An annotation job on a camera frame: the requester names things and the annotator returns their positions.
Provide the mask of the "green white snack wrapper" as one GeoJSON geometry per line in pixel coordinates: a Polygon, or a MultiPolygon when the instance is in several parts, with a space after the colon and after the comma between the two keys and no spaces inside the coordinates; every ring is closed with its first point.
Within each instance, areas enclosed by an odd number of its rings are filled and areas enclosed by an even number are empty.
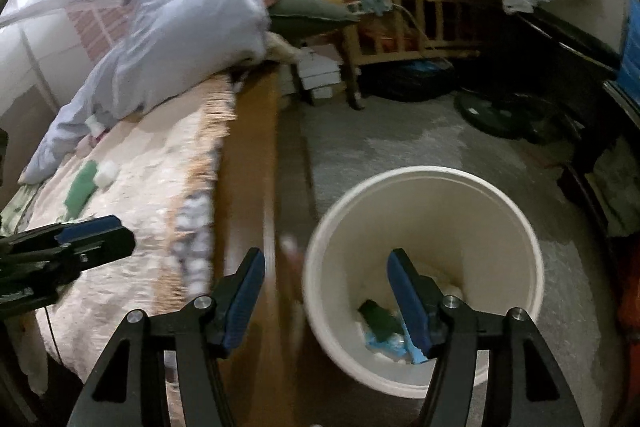
{"type": "Polygon", "coordinates": [[[64,202],[66,220],[75,220],[82,213],[89,198],[96,191],[94,177],[97,172],[98,164],[94,160],[89,160],[77,173],[64,202]]]}

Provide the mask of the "white tissue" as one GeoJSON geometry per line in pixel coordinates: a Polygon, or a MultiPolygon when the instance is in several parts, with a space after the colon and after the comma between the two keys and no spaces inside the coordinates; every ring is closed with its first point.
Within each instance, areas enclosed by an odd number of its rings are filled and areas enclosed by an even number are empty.
{"type": "Polygon", "coordinates": [[[117,179],[119,174],[119,165],[111,160],[104,160],[96,167],[96,174],[93,182],[101,190],[109,188],[117,179]]]}

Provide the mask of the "green striped bed sheet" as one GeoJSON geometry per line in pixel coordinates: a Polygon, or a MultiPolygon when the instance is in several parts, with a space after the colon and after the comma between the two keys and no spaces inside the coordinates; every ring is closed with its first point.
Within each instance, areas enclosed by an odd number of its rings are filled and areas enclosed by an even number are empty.
{"type": "Polygon", "coordinates": [[[24,232],[27,229],[35,201],[41,192],[43,184],[23,184],[20,185],[1,211],[1,231],[2,237],[11,236],[24,232]]]}

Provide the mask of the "grey white striped fabric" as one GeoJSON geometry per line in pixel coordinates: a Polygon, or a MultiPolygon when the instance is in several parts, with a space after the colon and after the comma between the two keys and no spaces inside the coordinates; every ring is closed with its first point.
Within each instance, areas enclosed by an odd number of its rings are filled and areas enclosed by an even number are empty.
{"type": "Polygon", "coordinates": [[[186,300],[209,292],[213,277],[214,204],[206,190],[189,195],[175,217],[176,238],[169,251],[180,265],[186,300]]]}

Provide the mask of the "pink fringed bed blanket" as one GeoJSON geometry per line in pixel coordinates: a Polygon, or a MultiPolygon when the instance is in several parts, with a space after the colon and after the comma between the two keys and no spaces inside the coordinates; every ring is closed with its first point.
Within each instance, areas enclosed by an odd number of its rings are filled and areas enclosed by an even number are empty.
{"type": "Polygon", "coordinates": [[[163,314],[186,300],[177,258],[175,217],[196,191],[212,194],[235,95],[228,75],[119,121],[90,152],[98,165],[119,165],[116,181],[98,188],[81,219],[114,215],[134,233],[131,256],[90,269],[67,285],[58,302],[30,312],[18,340],[18,363],[37,393],[47,390],[48,361],[60,361],[86,379],[125,314],[142,309],[163,314]]]}

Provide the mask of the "black fan base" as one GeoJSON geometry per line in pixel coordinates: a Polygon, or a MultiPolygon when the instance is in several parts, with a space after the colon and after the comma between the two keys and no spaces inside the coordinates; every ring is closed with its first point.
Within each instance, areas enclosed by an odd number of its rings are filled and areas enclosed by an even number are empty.
{"type": "Polygon", "coordinates": [[[544,104],[528,96],[489,98],[460,92],[454,98],[454,107],[472,127],[497,138],[532,143],[549,139],[549,114],[544,104]]]}

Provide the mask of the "white cardboard boxes stack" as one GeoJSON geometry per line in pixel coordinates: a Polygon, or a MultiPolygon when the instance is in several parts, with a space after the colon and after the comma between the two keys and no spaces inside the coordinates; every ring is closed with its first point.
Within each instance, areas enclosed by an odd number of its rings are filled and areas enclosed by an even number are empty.
{"type": "Polygon", "coordinates": [[[305,46],[296,64],[281,66],[280,95],[299,95],[311,104],[329,100],[342,85],[342,65],[332,44],[305,46]]]}

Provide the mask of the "light blue duvet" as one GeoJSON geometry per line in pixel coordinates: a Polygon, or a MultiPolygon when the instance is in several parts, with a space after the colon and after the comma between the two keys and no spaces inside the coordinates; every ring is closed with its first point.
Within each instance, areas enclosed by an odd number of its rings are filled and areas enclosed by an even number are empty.
{"type": "Polygon", "coordinates": [[[50,178],[88,134],[89,117],[113,127],[217,72],[260,63],[269,25],[264,0],[137,0],[126,34],[55,116],[22,183],[50,178]]]}

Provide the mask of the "dark green pillow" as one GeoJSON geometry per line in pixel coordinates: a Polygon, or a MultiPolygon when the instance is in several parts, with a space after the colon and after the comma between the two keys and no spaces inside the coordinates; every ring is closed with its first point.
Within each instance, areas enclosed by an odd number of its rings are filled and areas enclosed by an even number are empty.
{"type": "Polygon", "coordinates": [[[344,4],[328,0],[278,0],[268,9],[271,32],[287,39],[305,39],[359,22],[344,4]]]}

